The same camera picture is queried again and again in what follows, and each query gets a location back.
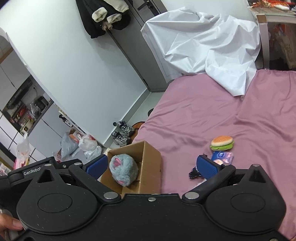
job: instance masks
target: sneaker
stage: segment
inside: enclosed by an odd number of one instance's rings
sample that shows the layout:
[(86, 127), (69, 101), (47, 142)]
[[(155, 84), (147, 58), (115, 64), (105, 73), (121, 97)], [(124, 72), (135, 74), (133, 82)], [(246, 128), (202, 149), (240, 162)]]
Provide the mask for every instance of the sneaker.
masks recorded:
[(135, 132), (135, 128), (127, 124), (124, 120), (119, 121), (118, 123), (114, 122), (113, 125), (118, 126), (120, 130), (128, 137), (130, 137)]
[(112, 138), (117, 145), (126, 146), (130, 144), (131, 139), (125, 135), (119, 133), (119, 131), (113, 131)]

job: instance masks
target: hanging clothes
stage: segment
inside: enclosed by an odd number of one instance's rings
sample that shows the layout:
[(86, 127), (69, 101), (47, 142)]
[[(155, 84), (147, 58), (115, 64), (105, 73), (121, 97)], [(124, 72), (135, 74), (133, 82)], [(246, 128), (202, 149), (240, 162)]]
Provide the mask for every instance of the hanging clothes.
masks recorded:
[[(104, 35), (108, 29), (122, 30), (130, 23), (128, 5), (122, 1), (76, 0), (83, 26), (92, 39)], [(103, 24), (104, 21), (108, 22), (108, 27)]]

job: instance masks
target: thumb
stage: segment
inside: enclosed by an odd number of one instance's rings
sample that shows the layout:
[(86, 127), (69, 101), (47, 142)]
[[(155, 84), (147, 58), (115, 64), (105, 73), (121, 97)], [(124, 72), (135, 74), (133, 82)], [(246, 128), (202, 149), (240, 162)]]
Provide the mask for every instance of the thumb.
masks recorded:
[(17, 220), (7, 214), (0, 214), (0, 231), (4, 231), (6, 229), (10, 230), (22, 230), (23, 226), (20, 220)]

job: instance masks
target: blue gripper pad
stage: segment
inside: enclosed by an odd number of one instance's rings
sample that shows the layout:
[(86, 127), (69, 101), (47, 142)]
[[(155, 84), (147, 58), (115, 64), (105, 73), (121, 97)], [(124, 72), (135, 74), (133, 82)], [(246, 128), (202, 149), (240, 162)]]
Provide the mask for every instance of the blue gripper pad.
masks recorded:
[(198, 156), (196, 160), (196, 168), (207, 180), (216, 175), (221, 170), (219, 164), (213, 162), (203, 155)]
[(95, 179), (98, 179), (107, 170), (107, 168), (108, 168), (108, 157), (104, 154), (84, 164), (82, 167), (82, 169), (86, 173), (88, 173)]

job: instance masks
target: metal screw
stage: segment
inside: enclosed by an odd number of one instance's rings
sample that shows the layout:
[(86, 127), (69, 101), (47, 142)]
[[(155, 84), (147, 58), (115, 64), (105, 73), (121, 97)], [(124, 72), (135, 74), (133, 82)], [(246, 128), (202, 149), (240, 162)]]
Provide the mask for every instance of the metal screw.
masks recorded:
[(191, 200), (197, 199), (197, 198), (199, 198), (199, 196), (200, 195), (197, 192), (188, 192), (188, 193), (185, 193), (185, 198), (191, 199)]
[(118, 197), (118, 193), (116, 192), (106, 192), (104, 193), (104, 198), (106, 199), (115, 199)]
[(155, 197), (149, 197), (149, 198), (148, 198), (148, 201), (150, 201), (150, 202), (155, 202), (155, 201), (156, 201), (156, 198), (155, 198)]

